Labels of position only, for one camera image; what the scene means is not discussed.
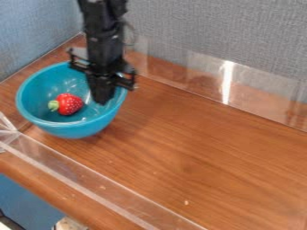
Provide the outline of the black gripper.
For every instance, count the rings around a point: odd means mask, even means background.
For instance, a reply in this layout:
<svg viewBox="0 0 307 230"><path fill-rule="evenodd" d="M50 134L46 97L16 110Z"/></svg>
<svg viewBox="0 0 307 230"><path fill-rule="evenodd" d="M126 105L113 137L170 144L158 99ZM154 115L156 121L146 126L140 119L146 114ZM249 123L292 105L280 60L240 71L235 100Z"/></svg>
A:
<svg viewBox="0 0 307 230"><path fill-rule="evenodd" d="M124 60L121 28L97 31L86 36L86 46L66 50L69 67L86 76L93 101L104 105L113 97L114 87L136 88L136 70Z"/></svg>

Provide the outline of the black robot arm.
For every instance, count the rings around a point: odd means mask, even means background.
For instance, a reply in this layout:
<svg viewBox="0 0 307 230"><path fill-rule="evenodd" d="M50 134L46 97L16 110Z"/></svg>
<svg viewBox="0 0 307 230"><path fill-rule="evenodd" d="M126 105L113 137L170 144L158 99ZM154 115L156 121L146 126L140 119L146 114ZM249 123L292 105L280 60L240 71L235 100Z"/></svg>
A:
<svg viewBox="0 0 307 230"><path fill-rule="evenodd" d="M85 48L69 48L69 67L86 76L92 99L104 105L122 87L136 88L136 69L124 60L126 0L77 0L86 37Z"/></svg>

